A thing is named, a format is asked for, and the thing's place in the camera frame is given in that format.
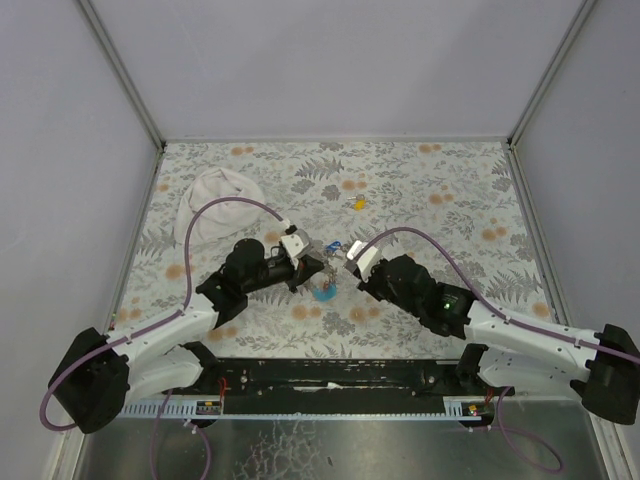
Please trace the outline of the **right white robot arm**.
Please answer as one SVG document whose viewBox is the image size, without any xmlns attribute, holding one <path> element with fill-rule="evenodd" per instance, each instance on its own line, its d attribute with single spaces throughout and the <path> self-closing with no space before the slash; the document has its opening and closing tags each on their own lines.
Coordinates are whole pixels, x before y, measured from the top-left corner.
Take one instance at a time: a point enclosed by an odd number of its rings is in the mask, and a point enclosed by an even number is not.
<svg viewBox="0 0 640 480">
<path fill-rule="evenodd" d="M 345 267 L 376 300 L 395 305 L 436 335 L 480 348 L 474 374 L 487 385 L 576 398 L 604 420 L 635 423 L 639 350 L 626 330 L 518 319 L 470 287 L 434 280 L 407 255 L 387 260 L 377 249 L 350 253 Z"/>
</svg>

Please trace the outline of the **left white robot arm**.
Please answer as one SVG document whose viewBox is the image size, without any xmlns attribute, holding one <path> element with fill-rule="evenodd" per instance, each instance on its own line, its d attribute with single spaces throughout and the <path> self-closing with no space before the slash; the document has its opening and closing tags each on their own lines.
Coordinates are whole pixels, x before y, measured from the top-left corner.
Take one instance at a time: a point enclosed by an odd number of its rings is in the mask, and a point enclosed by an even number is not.
<svg viewBox="0 0 640 480">
<path fill-rule="evenodd" d="M 216 363 L 202 339 L 243 312 L 250 293 L 278 284 L 296 292 L 324 267 L 296 234 L 271 250 L 255 239 L 240 240 L 218 270 L 189 288 L 175 312 L 109 334 L 95 328 L 79 333 L 46 396 L 63 407 L 72 427 L 95 433 L 131 403 L 195 385 Z"/>
</svg>

